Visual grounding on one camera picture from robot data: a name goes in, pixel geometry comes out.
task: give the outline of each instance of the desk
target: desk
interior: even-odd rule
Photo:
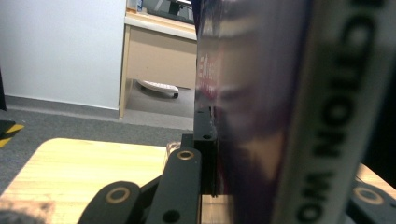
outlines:
[[[127,10],[120,88],[123,117],[132,82],[195,88],[196,35],[191,24]]]
[[[165,147],[72,139],[44,143],[12,181],[0,202],[50,207],[48,223],[77,223],[82,211],[104,186],[119,180],[143,186],[163,171]],[[367,167],[359,178],[396,197],[396,190]],[[202,223],[230,223],[227,197],[204,196]]]

